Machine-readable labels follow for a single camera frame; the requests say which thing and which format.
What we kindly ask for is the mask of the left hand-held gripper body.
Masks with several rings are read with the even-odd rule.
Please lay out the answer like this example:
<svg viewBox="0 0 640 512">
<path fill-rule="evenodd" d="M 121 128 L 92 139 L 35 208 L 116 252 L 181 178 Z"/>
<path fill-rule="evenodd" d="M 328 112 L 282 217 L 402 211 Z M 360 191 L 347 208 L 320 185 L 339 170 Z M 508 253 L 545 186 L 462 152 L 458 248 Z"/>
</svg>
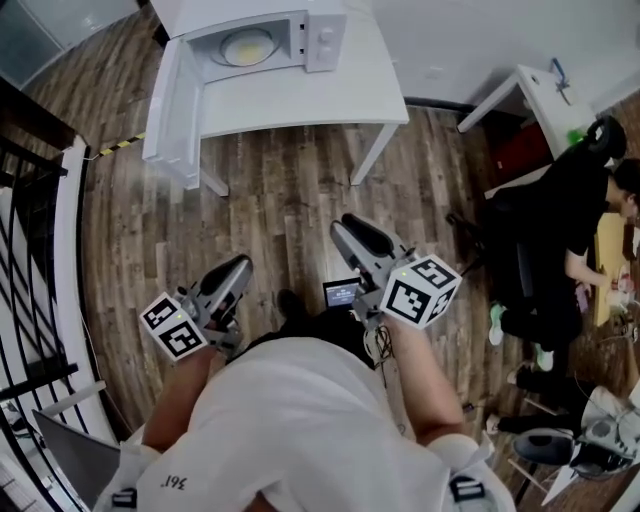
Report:
<svg viewBox="0 0 640 512">
<path fill-rule="evenodd" d="M 180 361 L 206 347 L 227 358 L 238 350 L 243 336 L 234 316 L 232 293 L 204 295 L 179 288 L 163 292 L 139 316 L 141 325 L 172 361 Z"/>
</svg>

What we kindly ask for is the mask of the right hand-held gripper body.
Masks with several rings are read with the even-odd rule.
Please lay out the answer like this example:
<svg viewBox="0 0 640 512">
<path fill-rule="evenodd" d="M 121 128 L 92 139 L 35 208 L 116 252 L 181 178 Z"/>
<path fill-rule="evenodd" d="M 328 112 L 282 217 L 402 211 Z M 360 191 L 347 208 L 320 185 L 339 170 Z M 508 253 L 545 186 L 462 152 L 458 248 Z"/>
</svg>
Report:
<svg viewBox="0 0 640 512">
<path fill-rule="evenodd" d="M 423 329 L 446 312 L 462 282 L 441 258 L 402 245 L 382 256 L 360 247 L 349 266 L 360 276 L 353 309 L 367 329 L 377 328 L 383 315 Z"/>
</svg>

